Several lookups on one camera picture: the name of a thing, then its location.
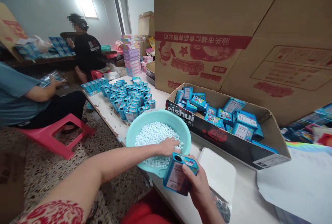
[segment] hair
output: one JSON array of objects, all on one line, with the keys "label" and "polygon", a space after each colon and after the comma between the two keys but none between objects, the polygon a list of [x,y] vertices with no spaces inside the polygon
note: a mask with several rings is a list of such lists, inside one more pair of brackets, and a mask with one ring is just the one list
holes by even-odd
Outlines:
[{"label": "hair", "polygon": [[84,20],[83,17],[81,17],[80,15],[76,14],[76,13],[72,13],[70,14],[69,17],[67,17],[69,19],[69,21],[73,24],[73,25],[78,25],[82,30],[87,31],[89,28],[89,25],[87,24],[87,22]]}]

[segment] red cloth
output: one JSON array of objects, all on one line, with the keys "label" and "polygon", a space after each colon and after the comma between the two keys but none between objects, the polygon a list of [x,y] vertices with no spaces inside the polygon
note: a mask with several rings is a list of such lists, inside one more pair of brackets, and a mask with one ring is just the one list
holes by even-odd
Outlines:
[{"label": "red cloth", "polygon": [[177,224],[180,223],[158,193],[152,189],[134,204],[122,219],[121,224]]}]

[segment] person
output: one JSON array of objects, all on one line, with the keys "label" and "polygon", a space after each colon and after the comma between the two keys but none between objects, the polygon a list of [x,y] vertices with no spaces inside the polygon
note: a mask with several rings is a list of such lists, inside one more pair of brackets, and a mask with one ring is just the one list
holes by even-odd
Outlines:
[{"label": "person", "polygon": [[[57,122],[69,113],[82,119],[86,101],[82,91],[62,97],[55,95],[56,88],[64,82],[51,77],[48,86],[40,87],[40,80],[0,62],[0,127],[39,129]],[[63,133],[70,133],[77,128],[68,122]]]},{"label": "person", "polygon": [[[103,183],[150,157],[171,156],[173,152],[179,152],[174,149],[176,145],[179,145],[178,140],[167,138],[159,144],[117,148],[95,155],[62,180],[18,224],[85,223]],[[190,196],[193,204],[203,224],[222,224],[224,221],[212,199],[206,173],[199,163],[198,165],[197,176],[186,165],[182,167],[184,174],[192,183]],[[151,213],[148,208],[135,212],[136,209],[140,209],[137,204],[140,202],[129,209],[121,224],[170,223],[167,216]]]},{"label": "person", "polygon": [[68,45],[74,50],[77,57],[77,66],[75,71],[82,81],[87,83],[87,75],[91,70],[103,69],[106,62],[102,60],[101,46],[98,40],[87,33],[89,26],[87,22],[78,14],[71,14],[68,17],[77,33],[75,43],[68,38]]}]

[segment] light blue plastic bowl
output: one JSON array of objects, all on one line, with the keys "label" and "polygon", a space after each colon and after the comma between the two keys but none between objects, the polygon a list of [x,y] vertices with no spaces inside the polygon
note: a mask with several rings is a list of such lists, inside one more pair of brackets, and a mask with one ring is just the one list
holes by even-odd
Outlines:
[{"label": "light blue plastic bowl", "polygon": [[[191,135],[188,126],[179,116],[162,109],[147,110],[130,124],[126,137],[126,146],[134,147],[136,136],[141,132],[143,126],[157,121],[170,126],[180,136],[180,141],[184,143],[182,154],[189,155]],[[137,166],[142,170],[156,174],[160,178],[164,177],[167,170],[167,166],[156,168],[144,163],[139,163]]]}]

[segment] floor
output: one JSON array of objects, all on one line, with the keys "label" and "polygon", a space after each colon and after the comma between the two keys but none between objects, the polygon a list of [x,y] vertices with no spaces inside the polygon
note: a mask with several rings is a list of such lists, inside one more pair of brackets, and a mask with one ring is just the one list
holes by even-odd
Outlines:
[{"label": "floor", "polygon": [[[63,95],[78,89],[79,86],[75,85],[58,90],[57,94]],[[96,134],[86,138],[84,142],[80,141],[73,149],[75,156],[69,161],[36,145],[15,129],[0,130],[0,150],[26,156],[25,210],[20,216],[31,211],[55,185],[84,160],[101,152],[121,147],[102,120],[97,120],[92,113],[87,112],[84,112],[83,117],[88,119],[87,124],[90,127],[96,128]],[[69,143],[78,133],[79,130],[57,137],[62,142]],[[103,185],[96,197],[98,209],[91,223],[119,223],[127,210],[149,192],[150,188],[147,185],[147,181],[137,167]]]}]

